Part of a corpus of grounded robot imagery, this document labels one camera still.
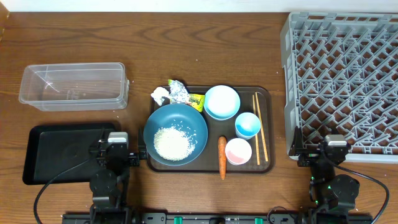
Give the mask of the pile of white rice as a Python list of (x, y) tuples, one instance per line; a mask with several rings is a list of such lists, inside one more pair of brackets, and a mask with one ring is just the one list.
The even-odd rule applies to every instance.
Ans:
[(196, 134), (189, 134), (182, 121), (172, 123), (169, 127), (161, 127), (154, 134), (154, 148), (159, 156), (169, 161), (181, 161), (194, 150)]

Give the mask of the dark blue bowl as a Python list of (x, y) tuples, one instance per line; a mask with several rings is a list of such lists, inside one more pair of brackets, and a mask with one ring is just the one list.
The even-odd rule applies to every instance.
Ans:
[[(154, 148), (154, 134), (161, 127), (169, 127), (172, 123), (181, 121), (189, 134), (196, 134), (194, 137), (194, 140), (197, 141), (195, 150), (181, 161), (169, 161), (161, 158)], [(167, 166), (182, 166), (194, 161), (203, 152), (207, 140), (208, 128), (203, 116), (196, 109), (183, 104), (166, 105), (155, 110), (149, 116), (144, 128), (147, 152), (157, 162)]]

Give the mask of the pink cup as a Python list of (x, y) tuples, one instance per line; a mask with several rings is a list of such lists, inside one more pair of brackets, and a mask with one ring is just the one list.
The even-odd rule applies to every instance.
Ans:
[(226, 158), (232, 165), (238, 166), (247, 163), (252, 156), (250, 144), (241, 138), (234, 138), (227, 142)]

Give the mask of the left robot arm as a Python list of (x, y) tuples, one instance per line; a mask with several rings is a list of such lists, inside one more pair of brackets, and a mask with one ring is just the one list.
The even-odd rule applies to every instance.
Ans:
[(99, 138), (89, 146), (90, 156), (99, 171), (90, 178), (93, 205), (89, 224), (138, 224), (141, 216), (127, 205), (130, 168), (140, 165), (140, 155), (131, 153), (126, 132), (101, 130)]

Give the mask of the grey dishwasher rack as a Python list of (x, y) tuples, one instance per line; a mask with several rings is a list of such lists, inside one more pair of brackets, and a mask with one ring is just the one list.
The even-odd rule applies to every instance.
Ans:
[(350, 162), (397, 162), (397, 16), (291, 12), (280, 32), (286, 146), (333, 129)]

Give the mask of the brown serving tray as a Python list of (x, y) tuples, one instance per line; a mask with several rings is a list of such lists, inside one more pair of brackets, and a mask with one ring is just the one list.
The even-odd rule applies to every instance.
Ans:
[[(259, 105), (261, 109), (262, 124), (267, 146), (269, 161), (266, 162), (261, 139), (261, 132), (258, 134), (260, 165), (257, 165), (255, 138), (251, 138), (248, 142), (252, 147), (252, 156), (250, 160), (243, 165), (227, 164), (226, 172), (228, 174), (266, 174), (270, 172), (275, 165), (275, 147), (272, 123), (272, 102), (269, 92), (260, 86), (237, 86), (235, 90), (241, 100), (239, 113), (252, 112), (252, 95), (258, 92)], [(156, 102), (151, 103), (151, 114), (160, 107)], [(156, 172), (179, 172), (179, 173), (217, 173), (219, 171), (218, 162), (218, 139), (220, 136), (226, 137), (228, 140), (236, 137), (235, 118), (225, 121), (217, 121), (213, 119), (205, 111), (199, 112), (208, 128), (208, 140), (203, 152), (192, 162), (182, 166), (167, 166), (157, 162), (149, 153), (147, 158), (148, 166)]]

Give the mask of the light blue cup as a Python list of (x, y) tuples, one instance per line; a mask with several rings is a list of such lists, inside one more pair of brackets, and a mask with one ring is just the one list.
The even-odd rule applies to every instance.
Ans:
[(248, 140), (260, 131), (261, 122), (254, 113), (245, 112), (236, 118), (234, 126), (237, 137)]

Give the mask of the crumpled aluminium foil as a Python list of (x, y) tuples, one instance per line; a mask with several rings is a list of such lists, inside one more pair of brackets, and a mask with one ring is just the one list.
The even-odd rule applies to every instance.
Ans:
[(189, 101), (189, 93), (184, 84), (178, 80), (168, 80), (170, 87), (169, 100), (171, 104), (186, 104)]

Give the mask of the black tray bin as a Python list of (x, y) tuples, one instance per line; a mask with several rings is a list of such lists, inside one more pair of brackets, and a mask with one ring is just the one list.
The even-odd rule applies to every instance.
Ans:
[(90, 158), (89, 147), (101, 133), (117, 131), (113, 123), (41, 125), (30, 130), (22, 181), (46, 184), (57, 174)]

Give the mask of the left wooden chopstick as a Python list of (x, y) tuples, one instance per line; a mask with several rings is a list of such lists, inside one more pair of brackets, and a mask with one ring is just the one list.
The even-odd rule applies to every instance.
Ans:
[[(255, 96), (252, 95), (252, 104), (253, 104), (253, 113), (257, 117), (256, 114), (256, 101), (255, 101)], [(259, 166), (260, 163), (260, 157), (259, 157), (259, 143), (258, 143), (258, 132), (255, 134), (255, 146), (256, 146), (256, 160), (257, 160), (257, 165)]]

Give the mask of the wooden chopstick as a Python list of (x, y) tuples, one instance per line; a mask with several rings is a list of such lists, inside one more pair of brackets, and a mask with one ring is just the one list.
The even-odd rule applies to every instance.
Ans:
[[(253, 104), (253, 113), (257, 117), (256, 114), (256, 101), (255, 101), (255, 96), (252, 95), (252, 104)], [(257, 165), (259, 166), (260, 163), (260, 157), (259, 157), (259, 143), (258, 143), (258, 132), (255, 134), (255, 146), (256, 146), (256, 160), (257, 160)]]
[(258, 117), (261, 123), (261, 139), (262, 139), (262, 145), (263, 145), (263, 150), (264, 150), (264, 157), (266, 162), (269, 161), (268, 153), (267, 153), (267, 146), (266, 146), (266, 140), (265, 140), (265, 134), (264, 134), (264, 127), (262, 124), (262, 116), (261, 116), (261, 109), (259, 105), (259, 98), (258, 98), (258, 92), (255, 92), (255, 101), (256, 101), (256, 108), (257, 108), (257, 113)]

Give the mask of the right wooden chopstick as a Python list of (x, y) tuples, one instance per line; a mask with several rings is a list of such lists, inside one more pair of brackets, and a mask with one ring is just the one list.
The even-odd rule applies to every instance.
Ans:
[(259, 98), (258, 98), (258, 92), (255, 92), (255, 101), (256, 101), (256, 108), (257, 108), (257, 113), (258, 117), (261, 123), (261, 139), (262, 139), (262, 145), (263, 145), (263, 150), (264, 150), (264, 157), (266, 162), (269, 161), (268, 153), (267, 153), (267, 146), (266, 146), (266, 140), (265, 140), (265, 134), (264, 134), (264, 127), (262, 124), (262, 116), (261, 116), (261, 109), (259, 105)]

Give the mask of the orange carrot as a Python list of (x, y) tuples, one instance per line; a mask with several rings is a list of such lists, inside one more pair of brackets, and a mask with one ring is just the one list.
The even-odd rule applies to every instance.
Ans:
[(220, 136), (218, 139), (218, 161), (220, 177), (222, 180), (226, 178), (226, 144), (226, 138), (224, 136)]

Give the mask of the clear plastic bin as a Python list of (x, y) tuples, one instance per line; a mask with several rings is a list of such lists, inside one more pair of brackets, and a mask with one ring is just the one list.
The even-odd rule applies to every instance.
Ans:
[(19, 101), (41, 111), (121, 110), (129, 80), (119, 62), (29, 65)]

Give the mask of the light blue bowl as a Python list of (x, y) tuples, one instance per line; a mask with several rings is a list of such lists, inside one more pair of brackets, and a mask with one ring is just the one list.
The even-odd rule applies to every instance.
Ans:
[(238, 92), (230, 86), (213, 86), (205, 94), (204, 109), (215, 120), (224, 121), (232, 118), (240, 106)]

